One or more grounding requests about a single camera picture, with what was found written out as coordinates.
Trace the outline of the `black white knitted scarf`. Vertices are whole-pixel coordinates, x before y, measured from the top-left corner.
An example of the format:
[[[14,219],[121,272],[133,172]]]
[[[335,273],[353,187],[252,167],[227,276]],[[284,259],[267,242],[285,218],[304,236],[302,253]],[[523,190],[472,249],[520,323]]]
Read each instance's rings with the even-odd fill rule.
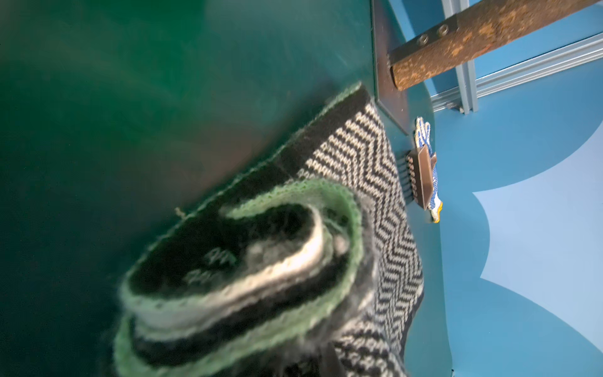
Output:
[[[422,263],[361,84],[183,214],[122,280],[114,376],[403,376]]]

